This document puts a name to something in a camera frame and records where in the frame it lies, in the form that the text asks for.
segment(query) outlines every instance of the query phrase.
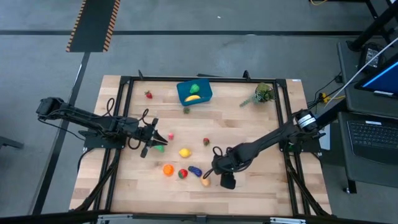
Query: red strawberry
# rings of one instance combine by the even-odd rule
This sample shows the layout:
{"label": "red strawberry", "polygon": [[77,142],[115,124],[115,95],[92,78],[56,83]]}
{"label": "red strawberry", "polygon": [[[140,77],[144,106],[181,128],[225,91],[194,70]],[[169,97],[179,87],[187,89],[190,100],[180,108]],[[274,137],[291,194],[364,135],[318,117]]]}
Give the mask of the red strawberry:
{"label": "red strawberry", "polygon": [[205,146],[209,145],[209,144],[210,144],[210,140],[209,140],[208,138],[204,138],[204,139],[203,139],[203,144],[204,144]]}
{"label": "red strawberry", "polygon": [[145,92],[145,95],[147,98],[152,99],[152,94],[150,93],[149,90]]}

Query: gray carpet floor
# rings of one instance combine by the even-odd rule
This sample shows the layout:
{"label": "gray carpet floor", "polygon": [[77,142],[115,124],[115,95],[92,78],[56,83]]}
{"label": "gray carpet floor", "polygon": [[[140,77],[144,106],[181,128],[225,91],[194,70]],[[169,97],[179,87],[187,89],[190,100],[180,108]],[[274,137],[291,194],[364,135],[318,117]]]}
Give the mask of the gray carpet floor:
{"label": "gray carpet floor", "polygon": [[[81,1],[0,0],[0,30],[62,30],[75,23]],[[375,4],[377,10],[385,3]],[[365,4],[307,0],[122,1],[116,30],[364,30]],[[0,151],[0,217],[29,213],[56,129],[37,121],[39,100],[67,99],[83,57],[66,53],[69,36],[0,35],[0,136],[25,143]],[[114,36],[109,52],[93,53],[76,106],[92,111],[103,75],[299,78],[307,100],[340,71],[337,37]],[[338,85],[332,83],[325,91]],[[69,130],[80,128],[70,125]],[[67,134],[44,213],[68,210],[83,142]],[[394,223],[398,189],[358,184],[357,195],[341,191],[344,168],[323,166],[335,215]],[[135,223],[150,223],[136,220]]]}

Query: black keyboard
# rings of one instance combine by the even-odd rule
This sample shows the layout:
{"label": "black keyboard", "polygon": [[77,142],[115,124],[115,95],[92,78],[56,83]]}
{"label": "black keyboard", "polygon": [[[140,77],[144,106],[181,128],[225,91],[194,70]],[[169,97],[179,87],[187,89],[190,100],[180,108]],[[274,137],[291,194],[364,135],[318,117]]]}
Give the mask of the black keyboard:
{"label": "black keyboard", "polygon": [[347,122],[353,145],[398,149],[398,125]]}

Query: blue container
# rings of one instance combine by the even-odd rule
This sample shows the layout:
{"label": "blue container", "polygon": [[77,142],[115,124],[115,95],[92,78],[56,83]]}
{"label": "blue container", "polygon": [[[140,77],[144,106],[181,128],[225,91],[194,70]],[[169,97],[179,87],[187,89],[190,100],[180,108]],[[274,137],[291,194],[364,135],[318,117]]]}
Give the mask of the blue container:
{"label": "blue container", "polygon": [[[193,84],[197,84],[199,86],[200,89],[198,93],[191,94],[189,92]],[[211,91],[210,88],[209,79],[207,78],[198,78],[196,80],[179,83],[177,84],[177,91],[178,91],[178,96],[180,97],[181,104],[183,106],[189,106],[197,103],[207,102],[213,96],[213,92]],[[200,96],[200,99],[185,102],[185,99],[191,95],[198,95]]]}

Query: wooden tabletop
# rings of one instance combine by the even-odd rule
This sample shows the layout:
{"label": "wooden tabletop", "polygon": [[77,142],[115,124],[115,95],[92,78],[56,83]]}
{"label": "wooden tabletop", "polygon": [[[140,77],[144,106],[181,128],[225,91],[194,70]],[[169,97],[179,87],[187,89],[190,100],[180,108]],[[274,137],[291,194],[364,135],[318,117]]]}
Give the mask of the wooden tabletop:
{"label": "wooden tabletop", "polygon": [[[95,113],[106,112],[106,102],[116,98],[120,76],[106,75],[99,90]],[[142,146],[138,150],[125,148],[114,189],[112,212],[125,213],[174,213],[212,215],[291,215],[287,176],[283,155],[278,145],[262,151],[244,172],[236,173],[236,188],[228,190],[220,186],[220,176],[210,175],[210,187],[202,186],[200,179],[188,174],[180,179],[178,170],[197,166],[206,172],[211,168],[212,148],[223,150],[241,142],[251,142],[278,128],[274,102],[260,105],[248,104],[240,108],[256,88],[255,83],[211,83],[213,97],[209,102],[190,106],[190,114],[183,113],[178,99],[177,82],[134,82],[129,116],[141,117],[148,108],[145,121],[150,123],[159,118],[159,134],[167,138],[174,133],[174,140],[165,146],[165,152],[149,149],[147,157],[141,158]],[[300,80],[287,80],[292,111],[306,108],[303,87]],[[145,97],[150,90],[153,99]],[[283,93],[282,109],[285,115]],[[205,147],[203,138],[211,144]],[[182,158],[178,151],[188,148],[189,158]],[[76,180],[70,208],[79,206],[98,182],[104,149],[89,152],[82,160]],[[305,183],[318,203],[330,212],[325,182],[319,161],[311,154],[301,154]],[[163,175],[165,164],[172,164],[175,172],[171,177]],[[105,186],[100,208],[108,186]],[[299,210],[302,212],[299,190],[296,187]]]}

